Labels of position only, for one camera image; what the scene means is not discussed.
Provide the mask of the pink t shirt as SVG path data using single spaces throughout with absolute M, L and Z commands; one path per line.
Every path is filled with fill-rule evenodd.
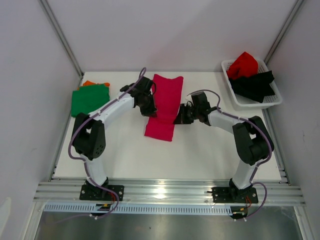
M 145 127 L 144 135 L 149 138 L 171 142 L 174 136 L 174 120 L 180 104 L 184 77 L 165 78 L 159 74 L 153 76 L 155 86 L 154 102 L 157 109 L 156 116 L 150 117 Z

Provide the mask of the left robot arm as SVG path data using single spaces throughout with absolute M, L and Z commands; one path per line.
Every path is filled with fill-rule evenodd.
M 127 111 L 139 107 L 144 117 L 156 116 L 154 94 L 156 83 L 144 76 L 122 87 L 118 95 L 97 110 L 79 113 L 74 121 L 68 155 L 84 164 L 86 181 L 81 187 L 80 200 L 121 201 L 124 189 L 109 186 L 103 167 L 102 154 L 106 149 L 106 129 Z

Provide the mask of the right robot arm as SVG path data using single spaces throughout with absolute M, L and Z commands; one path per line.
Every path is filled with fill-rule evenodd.
M 216 106 L 211 106 L 206 90 L 197 90 L 190 94 L 191 100 L 182 103 L 175 125 L 190 125 L 198 120 L 209 126 L 222 129 L 233 135 L 238 157 L 237 170 L 229 181 L 228 196 L 239 202 L 253 187 L 253 178 L 260 165 L 268 162 L 274 151 L 274 144 L 259 116 L 243 118 L 224 111 L 220 107 L 221 97 Z

